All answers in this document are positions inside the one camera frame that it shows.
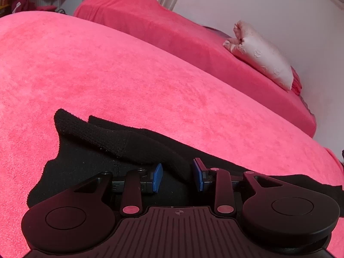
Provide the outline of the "red ruffled pillow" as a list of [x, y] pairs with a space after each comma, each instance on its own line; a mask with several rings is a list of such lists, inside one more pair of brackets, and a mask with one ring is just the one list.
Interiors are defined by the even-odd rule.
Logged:
[[300, 78], [297, 74], [297, 72], [295, 71], [295, 69], [293, 67], [291, 67], [292, 69], [292, 73], [293, 73], [293, 83], [292, 83], [292, 91], [300, 96], [301, 95], [301, 90], [302, 90], [302, 84], [300, 81]]

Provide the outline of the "white patterned pillow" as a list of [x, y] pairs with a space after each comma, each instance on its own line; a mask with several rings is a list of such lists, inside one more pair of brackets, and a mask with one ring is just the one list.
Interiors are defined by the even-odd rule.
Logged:
[[233, 31], [235, 37], [224, 41], [224, 48], [284, 90], [291, 90], [294, 81], [291, 64], [279, 49], [244, 21], [238, 21]]

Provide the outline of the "pink bed blanket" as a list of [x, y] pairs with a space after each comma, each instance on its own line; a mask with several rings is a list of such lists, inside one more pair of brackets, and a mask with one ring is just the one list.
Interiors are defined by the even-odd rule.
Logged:
[[1, 255], [28, 252], [27, 195], [58, 153], [58, 109], [145, 128], [253, 171], [343, 184], [343, 168], [300, 129], [210, 74], [77, 17], [1, 19]]

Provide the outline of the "black pants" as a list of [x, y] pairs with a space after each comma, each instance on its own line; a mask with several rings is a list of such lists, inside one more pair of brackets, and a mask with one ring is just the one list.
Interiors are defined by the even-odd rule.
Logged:
[[101, 172], [123, 177], [133, 169], [163, 167], [159, 191], [147, 199], [150, 206], [210, 206], [213, 195], [197, 195], [193, 160], [240, 177], [245, 168], [180, 143], [160, 133], [120, 125], [90, 116], [83, 121], [64, 109], [54, 114], [59, 137], [57, 156], [46, 163], [43, 174], [29, 192], [33, 207]]

